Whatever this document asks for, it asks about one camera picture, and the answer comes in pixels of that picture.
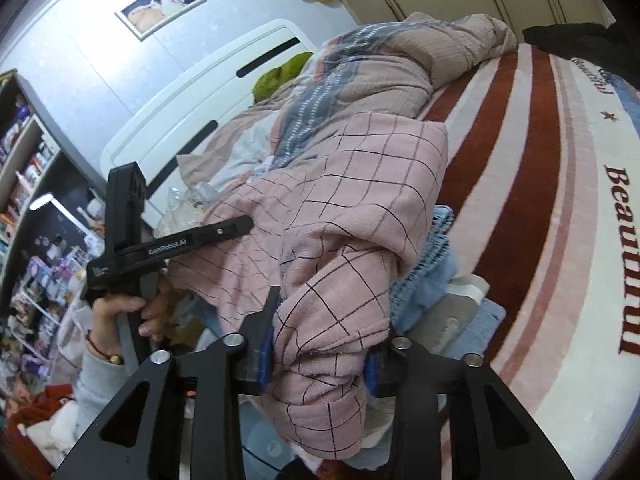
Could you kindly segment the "left hand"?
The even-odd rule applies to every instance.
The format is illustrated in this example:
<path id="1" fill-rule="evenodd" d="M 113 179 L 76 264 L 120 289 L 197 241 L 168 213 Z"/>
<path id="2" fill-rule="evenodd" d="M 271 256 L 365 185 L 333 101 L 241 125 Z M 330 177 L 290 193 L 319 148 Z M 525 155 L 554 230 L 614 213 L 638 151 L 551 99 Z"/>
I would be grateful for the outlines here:
<path id="1" fill-rule="evenodd" d="M 92 306 L 92 329 L 88 333 L 89 352 L 111 364 L 122 365 L 124 354 L 116 324 L 119 314 L 140 313 L 142 324 L 139 334 L 160 342 L 164 338 L 173 291 L 169 281 L 160 278 L 152 300 L 125 294 L 108 294 L 96 300 Z"/>

